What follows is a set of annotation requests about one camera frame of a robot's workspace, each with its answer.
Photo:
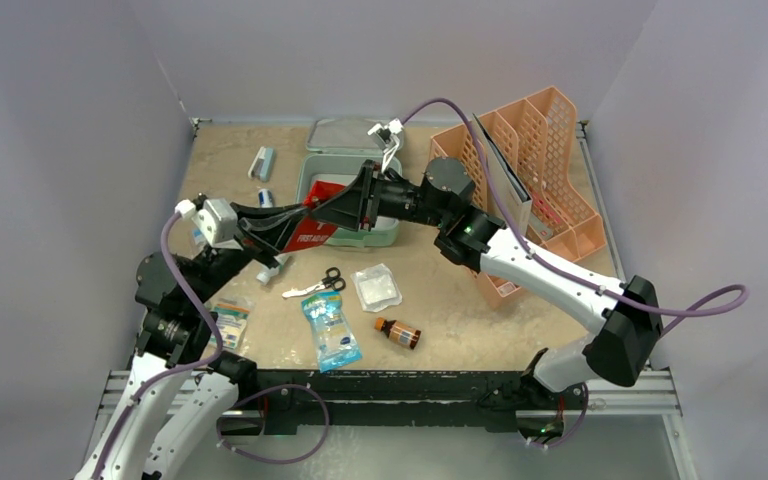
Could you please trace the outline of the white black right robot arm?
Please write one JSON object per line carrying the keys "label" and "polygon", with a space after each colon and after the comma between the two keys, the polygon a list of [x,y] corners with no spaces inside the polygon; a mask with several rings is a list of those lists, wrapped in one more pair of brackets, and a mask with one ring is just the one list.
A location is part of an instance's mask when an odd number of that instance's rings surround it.
{"label": "white black right robot arm", "polygon": [[587,333],[534,357],[521,381],[524,399],[544,407],[591,379],[632,387],[662,335],[657,296],[642,278],[589,271],[546,251],[472,201],[475,184],[462,163],[432,159],[420,184],[365,161],[355,179],[315,200],[313,219],[358,231],[379,217],[435,227],[435,247],[451,263],[513,283],[561,309]]}

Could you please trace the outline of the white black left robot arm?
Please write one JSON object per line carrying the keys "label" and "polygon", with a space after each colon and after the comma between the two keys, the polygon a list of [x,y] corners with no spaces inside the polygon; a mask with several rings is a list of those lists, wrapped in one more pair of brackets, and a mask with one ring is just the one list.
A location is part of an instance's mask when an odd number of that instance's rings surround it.
{"label": "white black left robot arm", "polygon": [[230,407],[258,395],[257,366],[225,351],[207,301],[251,262],[272,267],[307,209],[183,200],[137,270],[145,315],[128,382],[79,479],[174,479]]}

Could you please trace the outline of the red first aid pouch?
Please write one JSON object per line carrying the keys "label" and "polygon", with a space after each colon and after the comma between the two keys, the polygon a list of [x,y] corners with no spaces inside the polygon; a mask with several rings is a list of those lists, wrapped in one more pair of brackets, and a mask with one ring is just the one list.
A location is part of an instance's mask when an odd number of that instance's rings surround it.
{"label": "red first aid pouch", "polygon": [[[343,188],[343,185],[337,183],[321,180],[315,181],[302,204],[306,207],[313,208],[320,203],[329,200]],[[336,230],[336,225],[319,222],[308,215],[295,227],[282,252],[297,252],[320,246],[324,244]]]}

